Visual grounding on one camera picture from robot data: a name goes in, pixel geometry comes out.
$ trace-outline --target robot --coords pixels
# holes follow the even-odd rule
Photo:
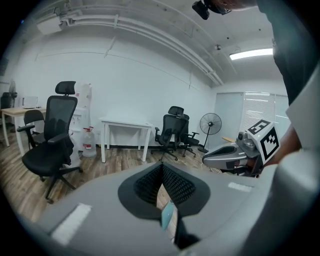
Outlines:
[[[256,177],[279,148],[274,123],[261,119],[246,131],[240,131],[236,142],[220,145],[206,153],[202,162],[222,172]],[[249,159],[254,161],[253,168],[247,166]]]

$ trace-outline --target window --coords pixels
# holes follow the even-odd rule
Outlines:
[[[260,119],[274,122],[276,111],[275,101],[276,96],[271,93],[245,92],[240,131],[250,128]]]

